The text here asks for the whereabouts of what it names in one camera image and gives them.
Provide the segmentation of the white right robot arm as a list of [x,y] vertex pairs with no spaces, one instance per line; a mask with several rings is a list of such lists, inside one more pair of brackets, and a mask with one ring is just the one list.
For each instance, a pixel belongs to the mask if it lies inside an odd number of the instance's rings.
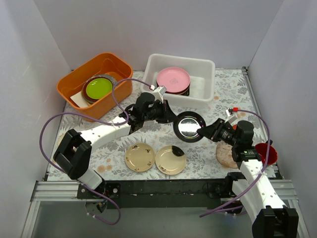
[[233,128],[222,119],[197,130],[200,136],[232,147],[232,157],[243,177],[224,184],[230,197],[240,199],[252,221],[255,238],[295,238],[299,216],[280,199],[264,174],[261,157],[253,146],[254,126],[242,120]]

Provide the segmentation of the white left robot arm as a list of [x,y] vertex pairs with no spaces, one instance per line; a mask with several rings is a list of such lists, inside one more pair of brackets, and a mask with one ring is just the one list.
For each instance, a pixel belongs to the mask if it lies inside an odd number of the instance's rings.
[[129,105],[112,121],[103,121],[95,128],[80,132],[69,130],[59,144],[53,159],[70,179],[88,187],[88,192],[94,198],[101,198],[106,191],[106,182],[90,167],[91,154],[115,139],[136,132],[146,121],[170,123],[176,119],[177,116],[167,100],[156,99],[151,93],[142,93],[136,103]]

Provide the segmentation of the cream plate with green patch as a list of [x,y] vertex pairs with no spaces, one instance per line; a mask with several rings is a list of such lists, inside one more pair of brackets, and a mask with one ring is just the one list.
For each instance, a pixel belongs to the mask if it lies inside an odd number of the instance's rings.
[[170,145],[158,150],[155,163],[157,168],[166,175],[177,175],[186,167],[187,157],[182,149]]

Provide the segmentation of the cream floral plate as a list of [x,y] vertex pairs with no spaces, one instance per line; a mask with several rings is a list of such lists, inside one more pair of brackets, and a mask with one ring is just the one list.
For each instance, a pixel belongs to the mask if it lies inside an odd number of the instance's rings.
[[125,152],[125,164],[135,172],[145,172],[155,163],[156,153],[146,143],[135,143]]

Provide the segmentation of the black round plate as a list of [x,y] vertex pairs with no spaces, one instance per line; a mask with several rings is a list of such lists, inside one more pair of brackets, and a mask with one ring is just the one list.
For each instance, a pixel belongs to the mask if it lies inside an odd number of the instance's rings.
[[198,113],[186,111],[180,113],[173,122],[173,131],[180,140],[195,143],[203,138],[197,131],[205,126],[205,120]]

